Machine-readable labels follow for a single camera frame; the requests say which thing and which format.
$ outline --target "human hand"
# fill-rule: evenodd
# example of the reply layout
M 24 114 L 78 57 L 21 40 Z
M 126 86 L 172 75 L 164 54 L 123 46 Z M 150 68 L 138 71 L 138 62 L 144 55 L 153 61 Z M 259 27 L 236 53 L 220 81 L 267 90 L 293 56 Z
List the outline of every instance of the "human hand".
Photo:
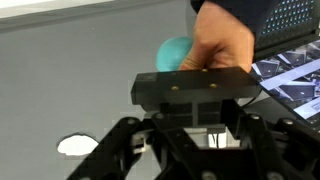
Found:
M 240 66 L 250 72 L 254 36 L 222 7 L 205 1 L 194 27 L 194 43 L 179 70 Z

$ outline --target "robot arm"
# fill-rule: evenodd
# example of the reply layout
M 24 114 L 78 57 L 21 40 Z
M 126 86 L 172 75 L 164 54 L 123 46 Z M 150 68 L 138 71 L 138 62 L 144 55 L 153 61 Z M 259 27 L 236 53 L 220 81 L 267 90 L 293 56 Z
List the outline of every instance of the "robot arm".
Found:
M 260 89 L 241 68 L 138 74 L 132 102 L 152 116 L 121 119 L 68 180 L 123 180 L 148 147 L 159 180 L 319 179 L 319 134 L 285 118 L 268 124 L 233 100 Z M 239 148 L 200 149 L 184 131 L 224 126 Z

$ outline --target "white spot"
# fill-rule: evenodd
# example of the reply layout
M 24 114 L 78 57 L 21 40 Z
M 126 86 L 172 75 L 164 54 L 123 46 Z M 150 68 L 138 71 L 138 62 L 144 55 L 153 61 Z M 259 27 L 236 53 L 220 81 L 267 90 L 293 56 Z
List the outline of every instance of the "white spot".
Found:
M 58 152 L 67 156 L 83 156 L 90 154 L 98 143 L 85 135 L 74 135 L 62 140 L 58 145 Z

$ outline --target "cable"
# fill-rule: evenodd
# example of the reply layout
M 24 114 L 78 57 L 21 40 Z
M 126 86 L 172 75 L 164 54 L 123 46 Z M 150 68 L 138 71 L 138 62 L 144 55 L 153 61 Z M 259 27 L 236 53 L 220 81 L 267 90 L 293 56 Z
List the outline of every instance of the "cable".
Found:
M 212 136 L 213 143 L 216 143 L 216 140 L 215 140 L 213 134 L 211 134 L 211 136 Z
M 217 134 L 217 149 L 219 149 L 219 133 Z

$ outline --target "black surface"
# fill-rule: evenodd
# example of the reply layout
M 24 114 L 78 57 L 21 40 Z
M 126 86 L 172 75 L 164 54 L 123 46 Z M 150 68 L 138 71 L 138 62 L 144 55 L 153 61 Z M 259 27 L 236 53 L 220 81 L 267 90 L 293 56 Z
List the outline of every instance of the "black surface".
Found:
M 239 67 L 138 74 L 131 90 L 133 104 L 214 102 L 259 95 L 259 83 Z

